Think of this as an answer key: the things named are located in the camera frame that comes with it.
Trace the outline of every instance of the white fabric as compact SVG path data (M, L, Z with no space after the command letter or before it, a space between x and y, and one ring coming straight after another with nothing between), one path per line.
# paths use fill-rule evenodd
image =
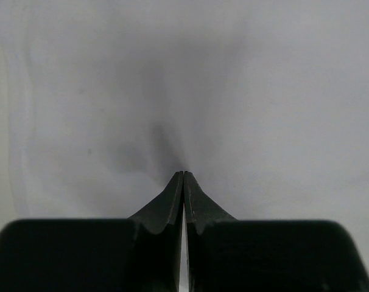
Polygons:
M0 34L22 217L126 217L186 169L369 270L369 0L0 0Z

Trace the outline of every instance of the white cloth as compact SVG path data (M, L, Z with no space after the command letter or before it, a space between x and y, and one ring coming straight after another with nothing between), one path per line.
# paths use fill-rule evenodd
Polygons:
M0 36L22 217L190 170L237 218L339 221L369 270L369 0L0 0Z

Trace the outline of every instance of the gray surface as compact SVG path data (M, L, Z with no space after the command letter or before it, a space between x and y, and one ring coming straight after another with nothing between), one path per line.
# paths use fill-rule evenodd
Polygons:
M0 3L21 215L128 216L185 169L369 268L369 1Z

